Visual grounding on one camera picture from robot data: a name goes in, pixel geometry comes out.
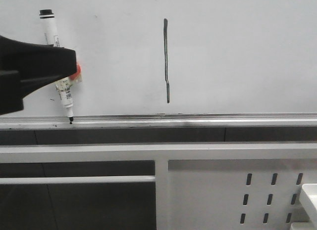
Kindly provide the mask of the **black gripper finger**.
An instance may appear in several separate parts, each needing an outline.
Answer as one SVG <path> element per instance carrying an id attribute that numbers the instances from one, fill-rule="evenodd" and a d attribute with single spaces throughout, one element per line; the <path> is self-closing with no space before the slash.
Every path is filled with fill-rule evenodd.
<path id="1" fill-rule="evenodd" d="M 0 37 L 0 113 L 24 109 L 23 98 L 76 72 L 72 49 Z"/>

